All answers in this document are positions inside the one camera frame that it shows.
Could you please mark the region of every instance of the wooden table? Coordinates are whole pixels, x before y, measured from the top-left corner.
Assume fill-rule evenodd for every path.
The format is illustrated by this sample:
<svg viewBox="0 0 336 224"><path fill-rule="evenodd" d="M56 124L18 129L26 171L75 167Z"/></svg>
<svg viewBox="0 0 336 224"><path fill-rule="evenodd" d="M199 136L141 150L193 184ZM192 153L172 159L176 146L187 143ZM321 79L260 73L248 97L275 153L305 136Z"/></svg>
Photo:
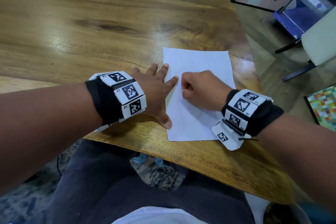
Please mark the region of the wooden table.
<svg viewBox="0 0 336 224"><path fill-rule="evenodd" d="M0 0L0 92L83 82L97 72L162 65L162 47L229 51L237 88L261 92L229 0ZM86 138L178 163L270 201L292 202L285 172L258 142L170 142L138 115Z"/></svg>

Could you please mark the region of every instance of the fingernail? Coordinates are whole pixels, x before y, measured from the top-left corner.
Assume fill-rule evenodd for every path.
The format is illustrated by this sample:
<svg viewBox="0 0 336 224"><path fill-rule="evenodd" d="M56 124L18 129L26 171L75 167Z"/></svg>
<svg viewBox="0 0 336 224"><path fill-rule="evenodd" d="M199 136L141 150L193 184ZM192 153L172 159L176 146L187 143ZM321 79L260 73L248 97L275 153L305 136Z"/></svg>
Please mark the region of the fingernail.
<svg viewBox="0 0 336 224"><path fill-rule="evenodd" d="M166 129L170 129L170 128L173 126L173 124L171 123L171 121L168 121L168 122L166 122L163 126L164 126Z"/></svg>

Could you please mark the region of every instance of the hand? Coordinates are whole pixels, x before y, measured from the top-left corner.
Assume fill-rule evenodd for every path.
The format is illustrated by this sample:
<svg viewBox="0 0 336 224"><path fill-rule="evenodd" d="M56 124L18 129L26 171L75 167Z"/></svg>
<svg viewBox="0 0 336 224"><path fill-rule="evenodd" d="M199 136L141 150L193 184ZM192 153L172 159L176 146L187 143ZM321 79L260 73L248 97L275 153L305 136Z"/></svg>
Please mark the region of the hand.
<svg viewBox="0 0 336 224"><path fill-rule="evenodd" d="M163 110L163 103L169 92L179 81L179 78L174 76L169 81L164 82L168 68L169 65L164 64L161 69L156 72L158 65L154 63L146 73L142 74L135 66L133 67L133 73L131 75L139 83L146 95L147 108L143 113L158 119L160 124L166 129L170 129L173 123Z"/></svg>
<svg viewBox="0 0 336 224"><path fill-rule="evenodd" d="M184 99L196 107L211 111L221 111L232 90L210 70L183 73L181 84Z"/></svg>

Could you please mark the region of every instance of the sheet of paper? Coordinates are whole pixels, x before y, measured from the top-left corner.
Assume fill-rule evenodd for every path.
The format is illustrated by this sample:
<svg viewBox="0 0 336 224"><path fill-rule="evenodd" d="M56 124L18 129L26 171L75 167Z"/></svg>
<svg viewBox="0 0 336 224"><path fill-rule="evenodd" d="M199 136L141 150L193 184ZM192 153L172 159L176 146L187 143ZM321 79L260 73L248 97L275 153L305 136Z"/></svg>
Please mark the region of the sheet of paper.
<svg viewBox="0 0 336 224"><path fill-rule="evenodd" d="M169 64L166 81L184 72L210 70L219 79L235 89L228 52L203 52L163 48L163 63ZM167 130L169 141L216 140L211 128L223 118L220 112L199 109L182 97L181 80L166 98L166 112L173 122Z"/></svg>

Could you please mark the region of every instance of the wristband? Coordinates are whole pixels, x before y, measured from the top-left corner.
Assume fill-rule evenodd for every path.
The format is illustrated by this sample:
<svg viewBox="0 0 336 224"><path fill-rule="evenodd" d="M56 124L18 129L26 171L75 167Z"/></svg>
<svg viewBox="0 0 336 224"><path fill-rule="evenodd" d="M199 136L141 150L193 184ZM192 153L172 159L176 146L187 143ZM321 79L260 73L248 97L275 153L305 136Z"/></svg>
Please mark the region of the wristband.
<svg viewBox="0 0 336 224"><path fill-rule="evenodd" d="M284 111L273 105L273 99L251 90L232 90L222 109L224 119L212 128L229 150L237 150L243 140L256 136Z"/></svg>
<svg viewBox="0 0 336 224"><path fill-rule="evenodd" d="M100 132L145 111L146 97L140 85L124 71L97 73L85 82L103 125Z"/></svg>

